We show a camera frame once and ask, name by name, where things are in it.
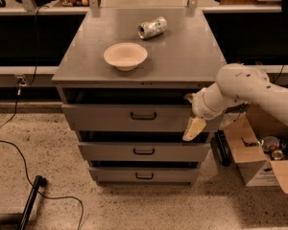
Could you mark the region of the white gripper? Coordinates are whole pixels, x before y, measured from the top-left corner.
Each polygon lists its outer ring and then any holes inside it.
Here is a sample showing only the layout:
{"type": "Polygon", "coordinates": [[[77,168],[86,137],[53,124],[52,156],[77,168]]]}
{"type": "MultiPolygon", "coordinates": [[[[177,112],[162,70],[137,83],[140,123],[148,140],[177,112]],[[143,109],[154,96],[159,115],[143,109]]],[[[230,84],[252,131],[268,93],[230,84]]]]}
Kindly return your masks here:
{"type": "Polygon", "coordinates": [[[201,91],[188,93],[183,98],[192,103],[192,111],[196,117],[190,117],[187,128],[183,133],[183,141],[192,141],[205,128],[206,121],[220,116],[224,108],[225,99],[218,87],[203,88],[201,91]]]}

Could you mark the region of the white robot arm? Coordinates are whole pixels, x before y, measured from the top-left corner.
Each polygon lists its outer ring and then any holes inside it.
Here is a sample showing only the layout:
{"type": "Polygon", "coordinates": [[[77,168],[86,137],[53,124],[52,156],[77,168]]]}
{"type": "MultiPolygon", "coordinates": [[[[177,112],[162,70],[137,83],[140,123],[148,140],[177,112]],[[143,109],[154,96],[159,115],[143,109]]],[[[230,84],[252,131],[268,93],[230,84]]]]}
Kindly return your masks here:
{"type": "Polygon", "coordinates": [[[243,64],[225,65],[213,84],[184,98],[191,103],[191,116],[183,141],[193,140],[204,130],[207,121],[243,103],[257,105],[288,126],[288,88],[271,83],[265,72],[243,64]]]}

